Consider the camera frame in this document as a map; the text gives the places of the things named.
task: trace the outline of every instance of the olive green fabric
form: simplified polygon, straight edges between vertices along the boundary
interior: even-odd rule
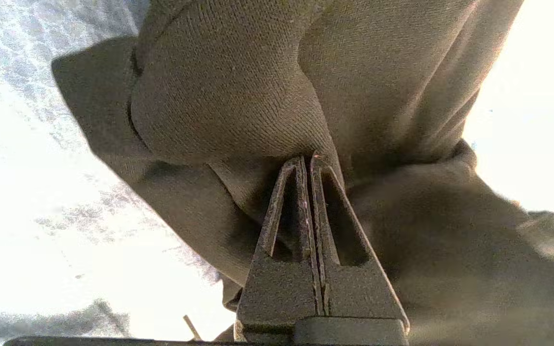
[[[321,152],[411,344],[553,345],[554,263],[461,133],[519,0],[160,0],[54,62],[93,151],[244,285],[275,176]]]

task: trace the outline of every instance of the knit fabric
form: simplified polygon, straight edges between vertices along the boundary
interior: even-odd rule
[[[235,284],[279,167],[318,151],[411,344],[551,345],[554,263],[460,139],[520,3],[156,0],[53,70],[93,151]]]

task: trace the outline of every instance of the cloth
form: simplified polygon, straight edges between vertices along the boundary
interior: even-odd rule
[[[551,345],[554,262],[460,139],[520,4],[155,1],[53,70],[93,151],[237,285],[279,167],[319,151],[411,344]]]

